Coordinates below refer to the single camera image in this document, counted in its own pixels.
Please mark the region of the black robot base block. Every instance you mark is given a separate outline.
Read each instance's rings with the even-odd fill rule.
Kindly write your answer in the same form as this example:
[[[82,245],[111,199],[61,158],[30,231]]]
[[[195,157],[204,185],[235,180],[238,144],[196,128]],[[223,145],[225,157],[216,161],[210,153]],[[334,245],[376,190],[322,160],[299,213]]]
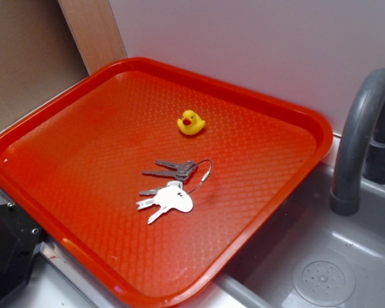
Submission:
[[[19,205],[0,205],[0,306],[29,284],[43,238],[41,226]]]

